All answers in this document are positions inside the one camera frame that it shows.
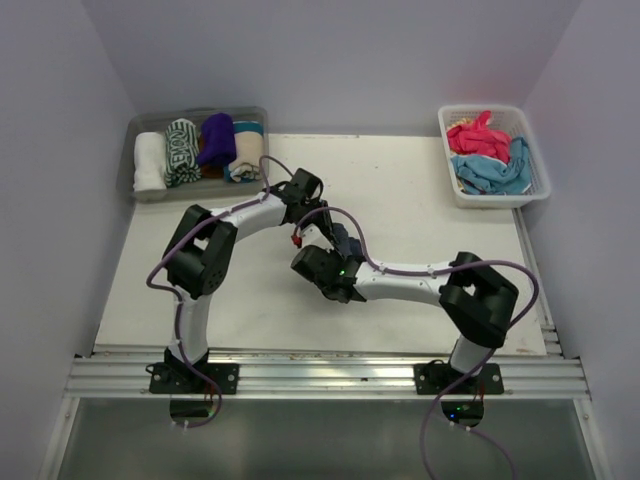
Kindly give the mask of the purple towel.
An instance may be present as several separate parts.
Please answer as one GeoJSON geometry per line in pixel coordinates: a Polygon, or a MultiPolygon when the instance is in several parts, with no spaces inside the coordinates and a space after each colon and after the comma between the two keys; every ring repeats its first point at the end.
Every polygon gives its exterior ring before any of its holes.
{"type": "Polygon", "coordinates": [[[225,167],[237,158],[234,122],[226,113],[216,113],[201,125],[204,146],[197,156],[202,166],[225,167]]]}

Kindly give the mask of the white rolled towel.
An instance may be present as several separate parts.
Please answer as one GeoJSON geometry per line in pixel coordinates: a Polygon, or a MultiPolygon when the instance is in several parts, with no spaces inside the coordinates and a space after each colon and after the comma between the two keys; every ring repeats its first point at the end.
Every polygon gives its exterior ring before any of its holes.
{"type": "Polygon", "coordinates": [[[157,132],[140,133],[134,143],[134,191],[165,190],[165,164],[165,136],[157,132]]]}

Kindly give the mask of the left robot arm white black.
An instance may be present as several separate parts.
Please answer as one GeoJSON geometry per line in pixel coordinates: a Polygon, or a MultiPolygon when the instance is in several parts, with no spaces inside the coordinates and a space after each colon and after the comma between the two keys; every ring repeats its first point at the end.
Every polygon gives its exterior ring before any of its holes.
{"type": "Polygon", "coordinates": [[[178,362],[172,379],[182,390],[197,392],[207,383],[208,369],[201,361],[209,351],[211,299],[225,280],[236,243],[262,230],[306,223],[309,212],[327,205],[324,200],[295,202],[259,194],[222,209],[192,205],[184,212],[161,260],[177,298],[168,350],[178,362]]]}

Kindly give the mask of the pink object in basket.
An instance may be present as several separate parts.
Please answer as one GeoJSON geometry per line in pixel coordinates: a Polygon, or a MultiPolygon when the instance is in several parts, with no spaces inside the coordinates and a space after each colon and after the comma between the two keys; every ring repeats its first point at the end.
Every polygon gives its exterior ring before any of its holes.
{"type": "Polygon", "coordinates": [[[475,119],[464,118],[452,124],[446,132],[450,150],[459,155],[491,157],[510,163],[512,138],[502,130],[490,127],[492,112],[482,111],[475,119]]]}

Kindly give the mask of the light blue crumpled towel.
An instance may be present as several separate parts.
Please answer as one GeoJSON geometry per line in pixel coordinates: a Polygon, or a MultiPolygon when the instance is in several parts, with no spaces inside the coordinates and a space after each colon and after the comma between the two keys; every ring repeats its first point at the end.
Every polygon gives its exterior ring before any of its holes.
{"type": "Polygon", "coordinates": [[[450,158],[456,179],[470,195],[524,195],[532,186],[531,154],[527,140],[512,139],[509,163],[479,154],[450,158]]]}

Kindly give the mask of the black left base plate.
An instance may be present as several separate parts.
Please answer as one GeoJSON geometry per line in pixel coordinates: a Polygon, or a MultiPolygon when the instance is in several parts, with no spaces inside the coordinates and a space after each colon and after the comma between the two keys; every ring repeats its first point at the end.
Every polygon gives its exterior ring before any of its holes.
{"type": "MultiPolygon", "coordinates": [[[[225,395],[234,395],[239,380],[239,365],[236,363],[198,363],[194,368],[209,377],[225,395]]],[[[147,365],[150,374],[149,392],[152,394],[205,394],[213,393],[213,386],[195,375],[184,365],[178,370],[171,369],[163,362],[147,365]]]]}

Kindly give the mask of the clear plastic tray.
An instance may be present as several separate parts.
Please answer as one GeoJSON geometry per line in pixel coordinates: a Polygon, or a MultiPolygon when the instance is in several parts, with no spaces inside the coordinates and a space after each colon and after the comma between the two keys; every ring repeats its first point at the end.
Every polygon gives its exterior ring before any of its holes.
{"type": "Polygon", "coordinates": [[[140,114],[131,119],[127,126],[117,176],[118,191],[122,194],[128,193],[137,202],[146,203],[238,197],[257,193],[262,188],[261,181],[236,183],[227,182],[224,179],[202,179],[177,187],[161,188],[163,180],[160,174],[157,175],[158,180],[153,178],[154,175],[151,178],[151,188],[148,186],[148,180],[143,182],[142,188],[134,187],[135,180],[139,177],[139,174],[136,173],[134,147],[136,138],[140,134],[146,132],[163,134],[167,126],[179,118],[190,120],[197,128],[200,128],[208,117],[216,113],[227,113],[234,121],[249,121],[260,124],[263,129],[263,151],[269,152],[268,115],[262,107],[191,108],[140,114]]]}

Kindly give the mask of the brown rolled towel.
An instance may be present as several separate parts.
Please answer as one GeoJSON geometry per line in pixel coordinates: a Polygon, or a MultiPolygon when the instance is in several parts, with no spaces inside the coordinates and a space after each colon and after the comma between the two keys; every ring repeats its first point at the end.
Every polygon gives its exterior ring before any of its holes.
{"type": "MultiPolygon", "coordinates": [[[[199,136],[198,146],[199,152],[203,153],[205,148],[205,139],[202,135],[199,136]]],[[[223,179],[224,178],[224,168],[214,165],[204,165],[200,167],[201,176],[205,179],[223,179]]]]}

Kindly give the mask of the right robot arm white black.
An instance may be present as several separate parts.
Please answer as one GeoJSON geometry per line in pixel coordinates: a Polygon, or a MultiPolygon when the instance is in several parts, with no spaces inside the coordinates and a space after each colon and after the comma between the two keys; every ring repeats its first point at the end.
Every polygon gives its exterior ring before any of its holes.
{"type": "Polygon", "coordinates": [[[504,344],[518,297],[518,288],[489,266],[472,267],[479,258],[461,252],[452,262],[462,271],[437,275],[436,266],[425,275],[379,271],[362,258],[343,256],[321,248],[313,250],[310,280],[329,300],[401,300],[441,307],[458,329],[445,369],[451,389],[468,392],[481,380],[479,363],[504,344]]]}

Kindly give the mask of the white plastic laundry basket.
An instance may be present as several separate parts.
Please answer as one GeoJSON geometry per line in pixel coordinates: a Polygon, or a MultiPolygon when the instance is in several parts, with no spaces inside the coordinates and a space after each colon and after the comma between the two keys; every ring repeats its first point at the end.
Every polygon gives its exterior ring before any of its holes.
{"type": "Polygon", "coordinates": [[[550,180],[547,175],[544,161],[539,152],[538,145],[524,113],[516,108],[506,105],[449,105],[443,106],[438,111],[441,136],[444,144],[445,155],[451,184],[456,195],[456,204],[460,208],[519,208],[534,200],[544,200],[551,193],[550,180]],[[475,119],[482,111],[490,110],[492,120],[490,127],[502,130],[511,138],[524,137],[530,148],[532,186],[524,195],[470,195],[462,190],[462,187],[453,171],[450,158],[454,155],[448,145],[446,132],[452,124],[469,118],[475,119]]]}

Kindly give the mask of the beige teal rolled towel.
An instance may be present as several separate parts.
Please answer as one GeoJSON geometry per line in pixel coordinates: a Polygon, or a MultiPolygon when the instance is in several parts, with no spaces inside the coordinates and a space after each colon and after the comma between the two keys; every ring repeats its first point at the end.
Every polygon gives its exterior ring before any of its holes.
{"type": "Polygon", "coordinates": [[[256,121],[234,123],[236,159],[223,169],[229,183],[250,183],[261,179],[259,159],[265,153],[264,128],[256,121]]]}

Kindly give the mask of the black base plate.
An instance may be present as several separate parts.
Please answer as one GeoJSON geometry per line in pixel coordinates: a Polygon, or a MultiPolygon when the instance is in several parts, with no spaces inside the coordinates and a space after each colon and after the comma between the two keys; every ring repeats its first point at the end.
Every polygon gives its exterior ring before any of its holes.
{"type": "MultiPolygon", "coordinates": [[[[225,395],[234,395],[239,380],[239,365],[236,363],[198,363],[194,368],[209,377],[225,395]]],[[[195,375],[184,365],[178,370],[171,369],[163,362],[147,365],[150,374],[149,392],[152,394],[205,394],[213,393],[213,386],[195,375]]]]}
{"type": "MultiPolygon", "coordinates": [[[[440,360],[413,365],[413,379],[418,395],[438,395],[463,376],[440,360]]],[[[485,365],[478,374],[461,382],[448,395],[501,395],[505,391],[498,364],[485,365]]]]}

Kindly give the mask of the dark grey towel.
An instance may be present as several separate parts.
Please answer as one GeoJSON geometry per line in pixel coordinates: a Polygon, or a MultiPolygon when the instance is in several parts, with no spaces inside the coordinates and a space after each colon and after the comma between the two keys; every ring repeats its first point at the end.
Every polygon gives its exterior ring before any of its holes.
{"type": "Polygon", "coordinates": [[[333,226],[334,247],[344,257],[362,257],[361,241],[351,237],[346,227],[341,223],[334,223],[333,226]]]}

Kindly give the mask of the aluminium mounting rail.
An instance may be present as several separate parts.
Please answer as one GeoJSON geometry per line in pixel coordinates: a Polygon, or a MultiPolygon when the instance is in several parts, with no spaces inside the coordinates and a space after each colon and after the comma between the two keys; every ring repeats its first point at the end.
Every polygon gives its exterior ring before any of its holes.
{"type": "MultiPolygon", "coordinates": [[[[73,360],[66,397],[131,398],[150,395],[146,368],[160,361],[158,348],[104,347],[73,360]]],[[[413,368],[430,355],[214,349],[213,363],[239,367],[235,399],[405,400],[415,397],[413,368]]],[[[591,396],[582,364],[558,355],[495,356],[503,400],[583,400],[591,396]]]]}

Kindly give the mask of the green striped rolled towel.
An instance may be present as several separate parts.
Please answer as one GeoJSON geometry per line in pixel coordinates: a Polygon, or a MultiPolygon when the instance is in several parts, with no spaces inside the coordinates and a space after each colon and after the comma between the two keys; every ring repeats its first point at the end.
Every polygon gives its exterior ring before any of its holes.
{"type": "Polygon", "coordinates": [[[188,119],[179,118],[168,125],[164,134],[166,187],[175,188],[200,180],[201,170],[196,161],[199,153],[196,125],[188,119]]]}

